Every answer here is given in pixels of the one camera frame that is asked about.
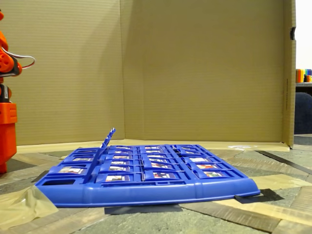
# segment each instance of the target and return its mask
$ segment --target blue game board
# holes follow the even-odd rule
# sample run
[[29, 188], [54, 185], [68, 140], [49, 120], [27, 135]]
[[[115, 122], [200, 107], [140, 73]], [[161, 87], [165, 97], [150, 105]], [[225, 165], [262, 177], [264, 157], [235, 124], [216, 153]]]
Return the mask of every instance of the blue game board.
[[252, 179], [200, 145], [74, 150], [36, 186], [58, 207], [156, 205], [260, 194]]

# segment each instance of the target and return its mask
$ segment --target cardboard backdrop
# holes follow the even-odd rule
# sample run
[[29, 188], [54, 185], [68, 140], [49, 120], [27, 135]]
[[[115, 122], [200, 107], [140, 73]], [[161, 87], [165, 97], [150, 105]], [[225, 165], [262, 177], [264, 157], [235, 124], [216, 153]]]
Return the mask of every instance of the cardboard backdrop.
[[37, 59], [6, 79], [18, 144], [291, 144], [293, 2], [4, 0], [10, 51]]

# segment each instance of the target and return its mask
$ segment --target cardboard box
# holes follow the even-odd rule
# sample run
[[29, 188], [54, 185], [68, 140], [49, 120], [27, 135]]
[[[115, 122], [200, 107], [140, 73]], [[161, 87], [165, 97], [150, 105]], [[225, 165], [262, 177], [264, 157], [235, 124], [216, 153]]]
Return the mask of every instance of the cardboard box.
[[18, 143], [293, 144], [294, 0], [4, 1]]

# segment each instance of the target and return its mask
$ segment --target tan tape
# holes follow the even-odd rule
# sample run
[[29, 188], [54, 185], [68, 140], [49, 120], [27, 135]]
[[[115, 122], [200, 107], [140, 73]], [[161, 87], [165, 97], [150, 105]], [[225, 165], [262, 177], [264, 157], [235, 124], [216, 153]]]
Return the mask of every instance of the tan tape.
[[257, 184], [259, 189], [288, 189], [302, 186], [312, 186], [311, 183], [288, 175], [266, 175], [250, 177]]
[[234, 158], [238, 154], [244, 152], [243, 150], [210, 150], [211, 153], [223, 160]]
[[312, 213], [312, 186], [303, 187], [291, 204], [291, 208]]
[[266, 171], [275, 171], [280, 173], [298, 174], [305, 176], [308, 175], [308, 173], [306, 172], [303, 172], [299, 169], [296, 169], [294, 167], [291, 167], [285, 163], [281, 163], [278, 161], [265, 161], [260, 159], [241, 158], [241, 157], [232, 157], [226, 159], [226, 161], [235, 167], [247, 167]]
[[262, 230], [268, 233], [274, 231], [279, 218], [270, 217], [256, 212], [244, 211], [234, 207], [217, 204], [215, 202], [195, 202], [180, 204], [182, 208], [200, 212], [205, 215], [221, 218], [229, 222]]
[[59, 160], [63, 160], [63, 159], [65, 159], [67, 156], [68, 156], [68, 155], [62, 156], [62, 157], [59, 158]]
[[[45, 145], [18, 146], [18, 154], [42, 153], [52, 151], [74, 150], [78, 147], [99, 147], [102, 141], [74, 142]], [[281, 151], [289, 152], [289, 146], [285, 143], [270, 142], [226, 142], [226, 141], [167, 141], [167, 140], [111, 140], [110, 145], [158, 145], [158, 144], [199, 144], [206, 149], [214, 150], [238, 150], [238, 151]]]
[[6, 230], [57, 211], [36, 186], [0, 195], [0, 229]]
[[108, 216], [109, 214], [104, 214], [103, 207], [88, 208], [25, 234], [72, 234], [77, 230], [102, 221]]
[[268, 215], [275, 218], [286, 219], [289, 221], [294, 221], [297, 223], [302, 223], [312, 226], [312, 214], [296, 211], [293, 209], [274, 206], [271, 204], [255, 202], [249, 204], [242, 204], [235, 199], [223, 200], [223, 201], [214, 201], [218, 204], [231, 206], [245, 211], [252, 211], [263, 215]]
[[291, 222], [289, 220], [282, 220], [275, 228], [272, 234], [311, 234], [312, 227], [301, 223]]
[[55, 162], [55, 163], [59, 162], [57, 157], [39, 154], [39, 153], [31, 153], [31, 154], [24, 154], [24, 155], [16, 154], [12, 158], [21, 162], [26, 162], [26, 163], [37, 165], [37, 166], [48, 164], [51, 162]]
[[34, 234], [35, 230], [39, 230], [40, 228], [46, 227], [51, 223], [56, 223], [62, 219], [66, 219], [67, 217], [73, 216], [84, 210], [86, 210], [86, 208], [62, 208], [62, 209], [59, 209], [59, 211], [56, 213], [47, 215], [42, 218], [36, 218], [31, 222], [12, 227], [9, 229], [9, 231], [12, 232], [13, 234], [26, 234], [26, 233]]

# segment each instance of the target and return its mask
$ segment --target orange robot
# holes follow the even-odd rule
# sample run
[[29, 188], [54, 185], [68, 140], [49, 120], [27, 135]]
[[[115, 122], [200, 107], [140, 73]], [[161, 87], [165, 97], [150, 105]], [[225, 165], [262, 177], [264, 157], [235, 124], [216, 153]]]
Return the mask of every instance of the orange robot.
[[[15, 123], [17, 122], [16, 104], [10, 102], [11, 90], [3, 84], [4, 77], [18, 76], [22, 70], [35, 63], [31, 56], [20, 56], [8, 52], [8, 44], [0, 31], [0, 173], [5, 173], [6, 161], [16, 154]], [[22, 67], [16, 58], [32, 58], [34, 61]]]

